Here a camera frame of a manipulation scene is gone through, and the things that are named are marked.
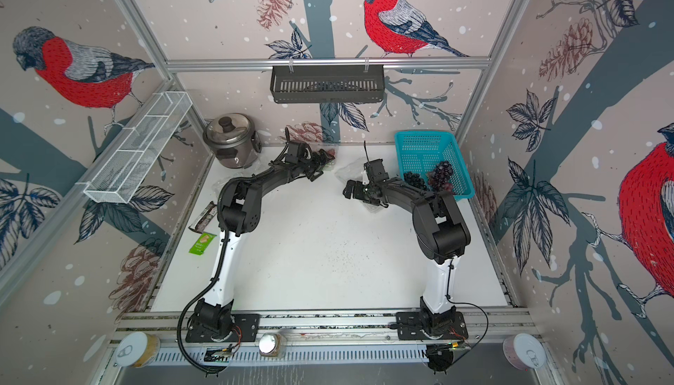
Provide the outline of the teal plastic basket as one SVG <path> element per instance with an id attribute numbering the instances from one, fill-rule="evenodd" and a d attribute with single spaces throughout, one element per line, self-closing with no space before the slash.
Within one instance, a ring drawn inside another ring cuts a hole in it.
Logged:
<path id="1" fill-rule="evenodd" d="M 400 174 L 418 174 L 428 182 L 427 174 L 447 161 L 454 170 L 450 176 L 457 201 L 472 199 L 475 188 L 455 136 L 441 131 L 400 131 L 395 134 Z"/>

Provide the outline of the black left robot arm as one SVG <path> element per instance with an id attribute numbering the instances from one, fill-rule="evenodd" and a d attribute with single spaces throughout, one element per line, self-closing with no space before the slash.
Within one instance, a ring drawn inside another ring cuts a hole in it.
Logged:
<path id="1" fill-rule="evenodd" d="M 281 153 L 259 174 L 229 180 L 220 190 L 216 209 L 220 228 L 218 259 L 209 285 L 189 302 L 178 320 L 177 340 L 223 342 L 245 334 L 233 314 L 234 278 L 240 250 L 262 217 L 263 197 L 298 179 L 315 181 L 335 157 L 325 149 L 287 138 Z"/>

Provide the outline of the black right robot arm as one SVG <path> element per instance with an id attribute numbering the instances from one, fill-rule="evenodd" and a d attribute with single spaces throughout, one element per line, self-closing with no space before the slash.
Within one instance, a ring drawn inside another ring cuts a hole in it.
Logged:
<path id="1" fill-rule="evenodd" d="M 427 282 L 419 303 L 419 328 L 431 339 L 451 335 L 467 339 L 452 300 L 457 268 L 471 237 L 456 199 L 447 191 L 434 192 L 386 173 L 381 159 L 363 164 L 367 181 L 349 179 L 342 194 L 365 204 L 400 207 L 412 215 L 412 230 L 428 259 Z"/>

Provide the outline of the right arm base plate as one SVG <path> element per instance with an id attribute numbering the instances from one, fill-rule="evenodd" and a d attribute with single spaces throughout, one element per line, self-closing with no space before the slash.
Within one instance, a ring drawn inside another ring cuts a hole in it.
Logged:
<path id="1" fill-rule="evenodd" d="M 469 337 L 463 313 L 456 308 L 441 314 L 426 310 L 397 312 L 390 324 L 399 340 L 454 339 L 466 341 Z"/>

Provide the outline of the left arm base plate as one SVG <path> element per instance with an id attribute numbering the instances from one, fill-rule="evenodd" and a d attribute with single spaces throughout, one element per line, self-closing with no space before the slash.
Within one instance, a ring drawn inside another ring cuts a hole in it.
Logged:
<path id="1" fill-rule="evenodd" d="M 228 312 L 219 320 L 209 320 L 195 313 L 187 324 L 186 341 L 199 344 L 255 342 L 260 320 L 261 316 L 256 313 Z"/>

